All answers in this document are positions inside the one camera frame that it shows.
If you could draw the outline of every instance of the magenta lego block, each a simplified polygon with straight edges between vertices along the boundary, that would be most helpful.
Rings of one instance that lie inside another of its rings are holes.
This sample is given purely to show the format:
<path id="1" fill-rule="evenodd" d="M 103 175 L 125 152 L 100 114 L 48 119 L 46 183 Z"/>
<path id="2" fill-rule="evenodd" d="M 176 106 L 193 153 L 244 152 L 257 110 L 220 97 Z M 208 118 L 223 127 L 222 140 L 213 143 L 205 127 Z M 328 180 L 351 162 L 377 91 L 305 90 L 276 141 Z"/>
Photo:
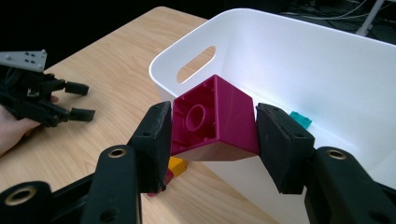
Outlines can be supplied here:
<path id="1" fill-rule="evenodd" d="M 171 155 L 236 161 L 259 154 L 253 100 L 214 75 L 174 101 Z"/>

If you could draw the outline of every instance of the wooden table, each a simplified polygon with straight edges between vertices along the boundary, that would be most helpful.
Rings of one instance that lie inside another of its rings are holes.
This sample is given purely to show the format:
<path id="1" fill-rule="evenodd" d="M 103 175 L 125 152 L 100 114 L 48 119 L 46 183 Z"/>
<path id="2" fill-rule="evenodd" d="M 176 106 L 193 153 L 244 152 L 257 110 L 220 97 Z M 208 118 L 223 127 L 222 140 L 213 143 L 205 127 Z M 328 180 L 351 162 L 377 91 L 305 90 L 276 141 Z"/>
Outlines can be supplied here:
<path id="1" fill-rule="evenodd" d="M 150 62 L 203 22 L 157 7 L 49 68 L 57 78 L 90 86 L 84 97 L 54 94 L 67 109 L 96 110 L 94 120 L 35 130 L 0 158 L 0 190 L 33 180 L 57 190 L 94 172 L 99 154 L 126 144 L 149 107 L 161 101 Z M 190 162 L 167 191 L 143 195 L 142 205 L 145 223 L 276 223 L 200 162 Z"/>

